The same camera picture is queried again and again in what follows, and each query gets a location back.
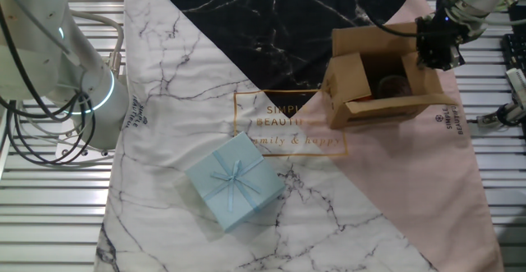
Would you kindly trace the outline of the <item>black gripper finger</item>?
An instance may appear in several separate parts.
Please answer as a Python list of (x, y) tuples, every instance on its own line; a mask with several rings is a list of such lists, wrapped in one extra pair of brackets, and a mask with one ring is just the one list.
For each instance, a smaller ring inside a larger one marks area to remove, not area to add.
[(448, 70), (454, 69), (456, 67), (461, 67), (465, 64), (464, 57), (459, 51), (458, 45), (450, 46), (450, 62), (448, 65)]
[(435, 55), (431, 50), (418, 50), (417, 65), (419, 69), (436, 68)]

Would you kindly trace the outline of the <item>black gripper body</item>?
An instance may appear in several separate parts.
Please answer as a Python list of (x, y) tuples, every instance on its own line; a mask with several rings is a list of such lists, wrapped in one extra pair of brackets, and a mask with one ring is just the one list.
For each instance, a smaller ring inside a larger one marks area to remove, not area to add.
[(447, 14), (453, 5), (451, 0), (436, 0), (436, 10), (415, 20), (417, 25), (416, 46), (418, 50), (431, 50), (435, 55), (435, 69), (448, 69), (450, 46), (463, 41), (464, 25)]

